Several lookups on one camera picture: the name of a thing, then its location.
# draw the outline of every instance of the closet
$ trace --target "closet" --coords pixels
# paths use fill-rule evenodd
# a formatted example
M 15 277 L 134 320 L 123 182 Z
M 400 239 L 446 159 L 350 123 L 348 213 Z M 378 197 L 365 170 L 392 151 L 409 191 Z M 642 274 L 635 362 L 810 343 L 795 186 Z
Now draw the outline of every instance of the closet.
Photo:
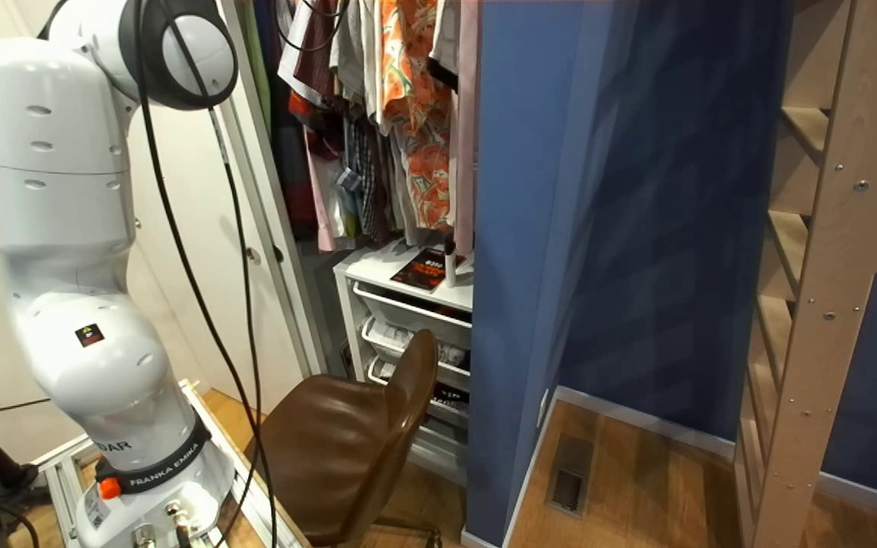
M 434 10 L 437 43 L 434 36 L 426 43 L 434 53 L 418 43 L 424 13 L 411 10 Z M 281 13 L 281 2 L 256 2 L 256 13 L 242 5 L 242 31 L 249 66 L 267 64 L 245 81 L 258 95 L 256 133 L 272 128 L 265 159 L 272 186 L 265 189 L 263 180 L 258 186 L 273 205 L 263 213 L 286 236 L 273 240 L 273 261 L 298 283 L 294 308 L 298 304 L 298 332 L 313 348 L 312 373 L 386 383 L 411 332 L 434 330 L 442 343 L 442 376 L 411 460 L 464 485 L 478 2 L 381 0 L 340 2 L 335 13 L 332 2 L 313 0 L 296 2 L 294 14 Z M 375 53 L 375 43 L 403 43 L 411 62 L 395 62 L 403 48 Z M 322 86 L 322 66 L 312 71 L 312 64 L 327 64 L 335 86 Z M 411 75 L 409 87 L 390 81 L 395 72 Z M 449 100 L 449 123 L 437 119 L 442 108 L 434 100 Z M 298 217 L 307 209 L 306 201 L 313 201 L 313 219 Z M 395 279 L 415 268 L 437 274 L 434 261 L 440 277 Z

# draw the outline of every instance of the hanging clothes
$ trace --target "hanging clothes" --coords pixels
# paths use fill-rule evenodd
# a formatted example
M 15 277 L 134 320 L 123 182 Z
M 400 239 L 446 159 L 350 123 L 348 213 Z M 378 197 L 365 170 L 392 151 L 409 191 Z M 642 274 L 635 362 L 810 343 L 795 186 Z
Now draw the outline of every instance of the hanging clothes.
M 291 29 L 291 13 L 284 0 L 256 0 L 254 5 L 258 36 L 256 43 L 263 55 L 254 62 L 254 75 L 272 128 L 272 151 L 279 164 L 273 191 L 284 194 L 294 239 L 307 240 L 317 236 L 317 209 L 313 209 L 306 136 L 298 119 L 291 113 L 291 86 L 279 75 L 284 55 L 281 31 Z
M 378 64 L 375 58 L 375 5 L 378 0 L 348 0 L 340 29 L 335 33 L 335 47 L 330 55 L 330 66 L 339 75 L 339 95 L 348 103 L 365 108 L 365 115 L 375 115 L 375 97 L 372 75 Z
M 451 92 L 459 87 L 459 0 L 440 0 L 431 72 Z
M 348 205 L 355 208 L 364 240 L 383 248 L 386 240 L 395 239 L 386 139 L 364 115 L 343 119 L 343 175 L 339 186 L 348 194 Z
M 327 108 L 335 97 L 330 55 L 340 14 L 339 0 L 298 0 L 284 36 L 281 79 L 313 108 Z
M 400 139 L 415 228 L 449 228 L 451 92 L 426 71 L 440 0 L 381 0 L 381 113 Z
M 317 205 L 317 251 L 350 251 L 357 225 L 339 189 L 343 170 L 340 155 L 313 128 L 306 128 L 306 142 Z

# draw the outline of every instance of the black cable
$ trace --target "black cable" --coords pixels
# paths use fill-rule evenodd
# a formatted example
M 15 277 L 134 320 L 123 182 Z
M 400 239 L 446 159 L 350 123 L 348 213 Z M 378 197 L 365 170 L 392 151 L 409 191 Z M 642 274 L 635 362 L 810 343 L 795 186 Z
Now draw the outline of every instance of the black cable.
M 190 71 L 191 71 L 191 75 L 195 75 L 195 81 L 198 81 L 202 97 L 208 97 L 208 86 L 205 86 L 205 79 L 202 79 L 202 71 L 198 71 L 198 64 L 195 64 L 195 55 L 191 55 L 191 48 L 190 48 L 186 36 L 180 33 L 176 23 L 172 23 L 172 33 L 174 33 L 174 41 L 180 43 L 180 53 L 183 53 L 183 58 L 186 58 L 186 64 L 190 64 Z M 229 182 L 229 194 L 233 194 L 233 217 L 236 217 L 236 231 L 238 231 L 238 251 L 245 251 L 245 254 L 242 254 L 245 311 L 247 311 L 245 324 L 247 324 L 247 342 L 249 342 L 249 373 L 254 373 L 254 388 L 256 388 L 256 417 L 247 413 L 247 417 L 249 417 L 249 427 L 254 427 L 254 436 L 256 436 L 256 444 L 254 444 L 256 455 L 254 455 L 254 460 L 249 460 L 249 478 L 247 478 L 247 486 L 245 486 L 245 493 L 242 493 L 242 505 L 245 505 L 245 499 L 247 499 L 247 493 L 249 493 L 249 480 L 254 480 L 254 475 L 256 475 L 256 463 L 263 460 L 263 475 L 265 475 L 265 490 L 267 490 L 267 493 L 265 493 L 265 497 L 267 497 L 267 518 L 272 518 L 272 545 L 279 545 L 281 522 L 279 522 L 279 502 L 273 502 L 273 486 L 272 486 L 272 465 L 267 465 L 267 455 L 258 450 L 263 376 L 258 376 L 258 354 L 256 354 L 256 320 L 254 320 L 254 292 L 249 292 L 249 286 L 254 286 L 254 270 L 249 270 L 249 260 L 247 260 L 247 225 L 245 225 L 245 208 L 242 208 L 242 201 L 238 201 L 238 189 L 236 189 L 236 177 L 233 177 L 233 162 L 229 162 L 229 151 L 225 151 L 225 139 L 222 139 L 222 131 L 221 131 L 218 110 L 208 108 L 208 115 L 209 115 L 209 125 L 215 125 L 215 133 L 218 133 L 221 162 L 222 162 L 222 169 L 225 169 L 225 182 Z
M 134 2 L 134 29 L 137 29 L 137 31 L 144 29 L 144 2 Z M 172 194 L 168 194 L 168 186 L 166 186 L 166 170 L 161 170 L 158 133 L 157 133 L 157 123 L 152 123 L 152 113 L 151 113 L 140 33 L 134 36 L 134 55 L 137 55 L 137 58 L 134 58 L 134 64 L 137 64 L 137 100 L 140 100 L 140 113 L 144 113 L 144 131 L 147 131 L 147 145 L 151 145 L 151 159 L 152 159 L 152 170 L 157 170 L 157 186 L 158 186 L 161 209 L 166 209 L 166 217 L 168 217 L 168 228 L 172 228 L 174 248 L 176 248 L 176 254 L 180 254 L 186 279 L 190 279 L 190 286 L 191 286 L 191 292 L 195 292 L 198 311 L 202 311 L 202 318 L 205 318 L 205 324 L 208 324 L 208 330 L 209 330 L 209 337 L 215 337 L 215 343 L 221 348 L 222 362 L 225 362 L 225 369 L 229 369 L 229 376 L 233 376 L 233 380 L 236 380 L 236 390 L 238 390 L 238 395 L 242 395 L 242 404 L 245 404 L 245 410 L 247 410 L 247 417 L 249 417 L 254 436 L 258 436 L 258 427 L 256 427 L 254 410 L 249 410 L 247 388 L 245 388 L 245 380 L 242 380 L 242 376 L 238 376 L 238 369 L 236 369 L 236 362 L 233 362 L 233 356 L 229 356 L 229 351 L 225 351 L 225 343 L 222 343 L 222 334 L 221 334 L 221 330 L 218 330 L 218 324 L 215 324 L 215 318 L 209 318 L 209 311 L 208 311 L 208 304 L 205 304 L 205 292 L 202 292 L 202 286 L 198 286 L 198 279 L 195 279 L 195 268 L 191 268 L 191 261 L 190 261 L 186 243 L 183 243 L 180 228 L 176 228 L 174 205 L 172 205 Z
M 51 13 L 46 14 L 37 41 L 48 41 L 51 19 L 64 10 L 64 2 L 66 2 L 66 0 L 58 0 L 58 2 L 51 5 Z
M 40 548 L 40 532 L 37 532 L 37 528 L 34 528 L 21 513 L 15 513 L 15 509 L 11 509 L 11 505 L 0 505 L 0 515 L 15 518 L 15 522 L 30 532 L 34 548 Z
M 198 72 L 198 64 L 195 64 L 190 47 L 186 47 L 180 29 L 172 26 L 172 31 L 174 31 L 174 41 L 180 43 L 180 48 L 183 48 L 183 55 L 186 55 L 186 62 L 190 62 L 190 71 L 191 71 L 202 95 L 208 97 L 208 86 L 205 86 L 205 79 L 202 79 L 202 72 Z M 256 380 L 256 417 L 254 417 L 254 410 L 249 410 L 249 400 L 247 400 L 247 390 L 245 390 L 245 383 L 242 383 L 242 376 L 236 373 L 233 356 L 229 356 L 222 337 L 218 334 L 215 320 L 209 320 L 209 313 L 208 313 L 208 308 L 205 308 L 198 279 L 195 279 L 195 274 L 191 274 L 191 268 L 190 268 L 190 256 L 186 256 L 183 239 L 180 239 L 176 223 L 174 223 L 174 208 L 172 208 L 172 197 L 168 197 L 168 189 L 166 189 L 166 175 L 161 175 L 157 128 L 152 128 L 151 100 L 147 100 L 144 55 L 140 55 L 140 48 L 137 48 L 137 66 L 140 66 L 140 71 L 137 71 L 137 72 L 140 72 L 137 92 L 140 92 L 140 108 L 144 108 L 151 151 L 152 151 L 152 164 L 157 164 L 157 180 L 158 180 L 158 191 L 161 191 L 161 208 L 166 208 L 172 236 L 174 236 L 174 240 L 176 240 L 176 251 L 180 251 L 180 256 L 183 256 L 183 264 L 186 264 L 190 283 L 191 283 L 191 288 L 195 288 L 198 308 L 202 308 L 205 320 L 209 324 L 209 332 L 215 332 L 215 337 L 218 337 L 218 343 L 221 343 L 221 351 L 222 351 L 222 360 L 225 360 L 229 376 L 233 376 L 233 380 L 236 380 L 236 388 L 238 388 L 238 395 L 242 395 L 242 404 L 245 404 L 245 410 L 247 410 L 249 430 L 254 430 L 254 436 L 258 438 L 258 420 L 256 420 L 256 417 L 263 417 L 263 383 L 258 383 L 258 354 L 256 354 L 256 330 L 254 330 L 249 264 L 247 264 L 247 254 L 245 254 L 245 251 L 247 251 L 247 236 L 245 236 L 242 201 L 238 201 L 233 164 L 229 164 L 229 155 L 225 155 L 225 142 L 222 142 L 222 133 L 221 133 L 221 123 L 218 123 L 218 115 L 215 115 L 215 110 L 209 110 L 209 123 L 215 123 L 215 131 L 218 131 L 218 142 L 221 142 L 221 155 L 222 155 L 222 169 L 225 169 L 225 180 L 229 180 L 229 191 L 233 191 L 236 225 L 238 225 L 242 270 L 245 270 L 245 304 L 247 304 L 247 337 L 249 337 L 249 360 L 254 360 L 254 380 Z M 265 450 L 258 450 L 258 458 L 263 458 L 265 486 L 267 486 L 272 535 L 279 540 L 279 528 L 281 528 L 281 524 L 279 524 L 279 505 L 273 505 L 272 480 L 267 480 L 267 478 L 272 478 L 272 470 L 267 470 Z M 242 493 L 242 499 L 238 499 L 238 513 L 233 515 L 233 522 L 229 522 L 229 528 L 225 528 L 225 532 L 222 532 L 221 542 L 225 542 L 233 524 L 238 522 L 238 515 L 242 515 L 242 509 L 245 509 L 245 499 L 247 499 L 247 493 L 249 493 L 254 475 L 256 475 L 256 458 L 254 458 L 254 463 L 249 463 L 249 478 L 247 478 L 247 486 L 245 486 L 245 493 Z
M 28 401 L 0 404 L 0 413 L 8 413 L 8 410 L 18 410 L 18 409 L 46 404 L 46 401 L 48 401 L 48 400 L 28 400 Z

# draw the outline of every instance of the drawer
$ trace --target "drawer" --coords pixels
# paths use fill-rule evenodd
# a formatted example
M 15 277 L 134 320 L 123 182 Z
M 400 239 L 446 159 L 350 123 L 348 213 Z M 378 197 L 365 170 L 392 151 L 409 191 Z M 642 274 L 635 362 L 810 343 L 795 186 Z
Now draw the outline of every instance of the drawer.
M 437 417 L 426 417 L 418 427 L 418 442 L 440 448 L 446 455 L 465 455 L 465 431 L 459 431 L 457 427 L 437 420 Z
M 442 424 L 424 424 L 418 430 L 411 460 L 440 472 L 442 478 L 465 485 L 465 442 Z
M 395 362 L 375 356 L 369 365 L 369 380 L 372 383 L 386 383 L 395 376 Z M 455 430 L 469 430 L 469 404 L 465 401 L 449 401 L 449 400 L 434 400 L 431 401 L 431 417 L 446 420 Z
M 381 356 L 400 360 L 411 342 L 409 330 L 386 326 L 378 318 L 365 318 L 365 326 L 360 330 L 360 337 L 372 343 Z M 469 393 L 469 369 L 465 369 L 465 351 L 440 343 L 440 383 L 449 383 L 459 393 Z
M 465 313 L 431 308 L 365 283 L 355 283 L 355 294 L 369 308 L 372 318 L 390 326 L 403 326 L 409 332 L 431 330 L 442 343 L 464 351 L 473 348 L 473 324 Z

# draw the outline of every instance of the chair backrest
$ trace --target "chair backrest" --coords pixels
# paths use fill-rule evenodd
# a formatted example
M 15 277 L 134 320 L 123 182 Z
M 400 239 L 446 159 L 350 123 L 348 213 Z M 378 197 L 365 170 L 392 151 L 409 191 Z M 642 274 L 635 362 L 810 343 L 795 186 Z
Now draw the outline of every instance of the chair backrest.
M 372 465 L 360 505 L 350 515 L 348 529 L 364 535 L 378 513 L 383 509 L 386 497 L 392 493 L 405 460 L 411 455 L 415 431 L 431 409 L 440 377 L 440 343 L 434 332 L 415 332 L 411 343 L 405 348 L 395 376 L 386 383 L 386 417 L 390 431 Z

